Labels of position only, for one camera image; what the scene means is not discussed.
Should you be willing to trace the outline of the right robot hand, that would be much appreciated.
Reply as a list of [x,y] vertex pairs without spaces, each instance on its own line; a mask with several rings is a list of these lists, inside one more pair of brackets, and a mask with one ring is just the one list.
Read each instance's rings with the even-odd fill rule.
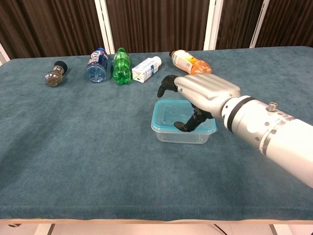
[[194,108],[194,113],[186,123],[174,123],[182,132],[194,131],[206,119],[221,118],[224,104],[229,99],[241,95],[237,85],[209,73],[168,75],[162,80],[157,97],[162,97],[166,90],[180,93]]

